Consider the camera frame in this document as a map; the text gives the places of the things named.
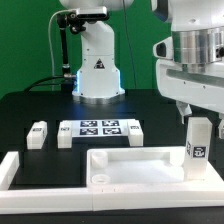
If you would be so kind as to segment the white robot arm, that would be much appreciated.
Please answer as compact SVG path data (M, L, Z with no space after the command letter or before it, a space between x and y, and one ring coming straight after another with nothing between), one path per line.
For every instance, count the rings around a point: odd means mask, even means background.
M71 31L82 35L76 100L104 103L124 93L113 62L114 32L104 20L133 1L60 0ZM171 24L171 36L153 46L159 92L176 101L183 117L192 106L217 112L224 139L224 0L150 1L154 15Z

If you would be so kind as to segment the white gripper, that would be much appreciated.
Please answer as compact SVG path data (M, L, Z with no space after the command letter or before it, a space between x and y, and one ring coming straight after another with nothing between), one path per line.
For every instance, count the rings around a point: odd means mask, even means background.
M162 96L176 100L181 122L192 115L190 105L219 113L218 135L224 139L224 63L207 64L202 73L188 73L171 60L158 59L156 80Z

